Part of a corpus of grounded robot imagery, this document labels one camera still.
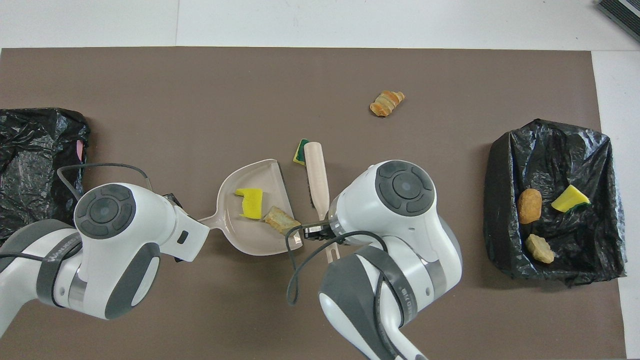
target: brown table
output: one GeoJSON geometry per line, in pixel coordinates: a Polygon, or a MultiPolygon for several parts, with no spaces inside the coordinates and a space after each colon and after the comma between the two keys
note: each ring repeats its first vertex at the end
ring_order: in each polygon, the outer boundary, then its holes
{"type": "MultiPolygon", "coordinates": [[[[512,280],[489,262],[482,235],[494,140],[535,118],[600,128],[587,52],[3,49],[0,108],[48,106],[88,117],[91,162],[143,168],[196,218],[213,214],[231,172],[275,158],[296,217],[314,220],[306,172],[291,161],[301,138],[322,143],[332,197],[373,163],[415,162],[433,178],[464,260],[459,285],[403,328],[430,359],[625,357],[616,281],[567,289],[512,280]],[[406,94],[386,119],[368,109],[382,90],[406,94]]],[[[107,181],[140,184],[125,170],[95,169],[85,186],[107,181]]],[[[215,231],[193,263],[165,256],[146,300],[119,319],[27,304],[0,357],[357,359],[318,304],[325,268],[324,256],[311,262],[289,307],[287,256],[243,254],[215,231]]]]}

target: yellow sponge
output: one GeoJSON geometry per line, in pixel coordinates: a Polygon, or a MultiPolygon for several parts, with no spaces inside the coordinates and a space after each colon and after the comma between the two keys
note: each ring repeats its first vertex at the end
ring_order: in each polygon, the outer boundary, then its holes
{"type": "Polygon", "coordinates": [[[235,194],[244,197],[241,216],[256,220],[262,218],[262,189],[236,189],[235,194]]]}
{"type": "Polygon", "coordinates": [[[569,187],[551,203],[551,207],[566,213],[575,206],[581,204],[591,204],[591,201],[589,201],[589,198],[581,193],[574,185],[569,185],[569,187]]]}

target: trash bag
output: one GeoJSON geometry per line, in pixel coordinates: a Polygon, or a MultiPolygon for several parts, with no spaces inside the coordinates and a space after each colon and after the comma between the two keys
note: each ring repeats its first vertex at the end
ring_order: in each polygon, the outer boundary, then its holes
{"type": "MultiPolygon", "coordinates": [[[[0,245],[39,220],[73,224],[77,202],[56,171],[85,162],[89,133],[84,116],[76,111],[0,109],[0,245]]],[[[83,169],[65,175],[82,193],[83,169]]]]}
{"type": "Polygon", "coordinates": [[[496,140],[484,180],[484,240],[489,259],[512,278],[561,280],[567,286],[625,276],[625,222],[608,136],[536,119],[496,140]],[[562,213],[551,203],[570,184],[591,204],[562,213]],[[542,194],[541,218],[520,224],[516,200],[542,194]],[[531,234],[554,251],[551,264],[526,249],[531,234]]]}

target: round gray button cover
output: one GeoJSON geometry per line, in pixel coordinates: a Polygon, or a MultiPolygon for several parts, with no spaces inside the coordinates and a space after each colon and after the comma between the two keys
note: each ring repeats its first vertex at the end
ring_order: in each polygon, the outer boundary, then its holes
{"type": "Polygon", "coordinates": [[[135,213],[136,201],[130,189],[107,184],[80,199],[74,220],[81,233],[93,239],[107,239],[127,229],[135,213]]]}
{"type": "Polygon", "coordinates": [[[399,160],[378,168],[376,193],[389,210],[407,217],[424,214],[435,198],[429,175],[414,164],[399,160]]]}

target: white dustpan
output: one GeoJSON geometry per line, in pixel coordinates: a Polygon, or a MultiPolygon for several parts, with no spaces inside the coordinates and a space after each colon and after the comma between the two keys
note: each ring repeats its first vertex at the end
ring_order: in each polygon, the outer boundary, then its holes
{"type": "MultiPolygon", "coordinates": [[[[289,196],[284,187],[280,165],[275,159],[258,161],[240,168],[229,175],[218,192],[216,213],[199,220],[210,229],[220,229],[238,250],[257,256],[286,252],[284,236],[264,222],[240,216],[242,197],[234,195],[239,188],[262,189],[262,208],[268,211],[277,206],[289,216],[293,216],[289,196]]],[[[292,250],[302,246],[296,233],[289,238],[292,250]]]]}

